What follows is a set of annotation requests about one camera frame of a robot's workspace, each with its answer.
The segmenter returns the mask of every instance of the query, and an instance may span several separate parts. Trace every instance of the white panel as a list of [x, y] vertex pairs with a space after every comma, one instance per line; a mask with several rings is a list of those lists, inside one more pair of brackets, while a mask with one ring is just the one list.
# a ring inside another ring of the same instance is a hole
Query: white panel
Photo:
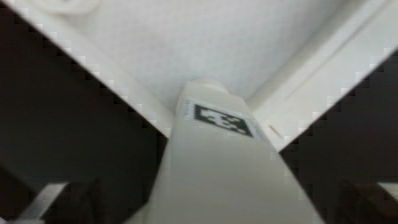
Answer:
[[245, 99], [290, 60], [343, 0], [103, 0], [69, 17], [160, 102], [210, 77]]
[[373, 8], [377, 13], [368, 14], [370, 17], [357, 30], [343, 29], [343, 31], [355, 32], [348, 40], [343, 41], [343, 46], [334, 48], [338, 51], [318, 66], [315, 64], [311, 66], [311, 63], [318, 60], [316, 52], [304, 66], [295, 67], [291, 77], [304, 75], [306, 79], [295, 80], [295, 85], [291, 85], [291, 80], [286, 79], [279, 89], [272, 92], [274, 96], [263, 98], [256, 115], [261, 117], [261, 111], [267, 111], [268, 116], [261, 118], [260, 122], [277, 150], [297, 138], [396, 50], [398, 2], [373, 1], [373, 3], [377, 7], [368, 9]]

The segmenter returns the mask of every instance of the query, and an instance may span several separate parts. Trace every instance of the white ceiling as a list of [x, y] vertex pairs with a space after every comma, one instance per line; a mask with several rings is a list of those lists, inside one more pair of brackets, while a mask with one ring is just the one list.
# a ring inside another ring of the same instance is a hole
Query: white ceiling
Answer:
[[199, 77], [251, 97], [343, 2], [103, 0], [68, 21], [174, 110]]

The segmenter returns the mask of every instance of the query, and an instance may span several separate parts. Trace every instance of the black surface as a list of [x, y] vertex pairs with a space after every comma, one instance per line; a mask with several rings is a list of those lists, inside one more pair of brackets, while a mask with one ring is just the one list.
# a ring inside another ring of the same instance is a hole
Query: black surface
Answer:
[[341, 180], [398, 182], [398, 54], [283, 151], [327, 223]]
[[0, 163], [36, 191], [100, 178], [121, 223], [148, 198], [165, 138], [2, 5], [0, 73]]

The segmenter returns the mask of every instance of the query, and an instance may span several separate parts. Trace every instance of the dark background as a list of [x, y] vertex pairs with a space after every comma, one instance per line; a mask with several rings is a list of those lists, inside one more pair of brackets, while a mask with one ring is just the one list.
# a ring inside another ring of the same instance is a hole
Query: dark background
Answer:
[[[391, 56], [283, 151], [329, 223], [341, 180], [398, 181], [396, 72]], [[165, 142], [0, 3], [0, 201], [13, 198], [23, 208], [48, 182], [100, 177], [121, 223], [148, 199]]]

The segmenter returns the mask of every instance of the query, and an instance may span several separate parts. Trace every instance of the white pillar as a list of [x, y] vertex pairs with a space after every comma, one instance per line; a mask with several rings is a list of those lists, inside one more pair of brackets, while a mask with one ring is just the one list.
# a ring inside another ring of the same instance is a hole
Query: white pillar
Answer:
[[126, 224], [323, 223], [245, 101], [206, 80], [181, 93], [139, 217]]

